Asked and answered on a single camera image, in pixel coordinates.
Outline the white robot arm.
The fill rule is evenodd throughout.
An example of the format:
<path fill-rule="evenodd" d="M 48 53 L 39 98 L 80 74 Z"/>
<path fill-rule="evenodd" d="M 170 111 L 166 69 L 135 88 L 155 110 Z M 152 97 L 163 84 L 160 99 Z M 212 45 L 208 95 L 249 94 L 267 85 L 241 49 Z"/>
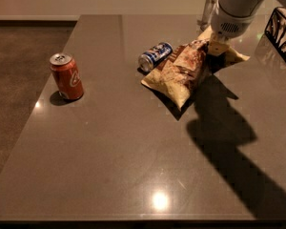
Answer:
<path fill-rule="evenodd" d="M 211 15 L 208 54 L 219 56 L 229 49 L 228 42 L 242 35 L 255 19 L 264 0 L 215 0 Z M 286 9 L 286 0 L 277 0 Z"/>

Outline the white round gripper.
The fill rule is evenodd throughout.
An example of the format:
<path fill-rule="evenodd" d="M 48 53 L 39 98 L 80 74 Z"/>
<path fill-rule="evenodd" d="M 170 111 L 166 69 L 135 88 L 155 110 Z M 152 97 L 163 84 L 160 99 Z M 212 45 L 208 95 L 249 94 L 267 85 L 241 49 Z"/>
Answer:
<path fill-rule="evenodd" d="M 211 18 L 208 54 L 220 56 L 230 48 L 230 39 L 242 35 L 264 0 L 217 0 Z"/>

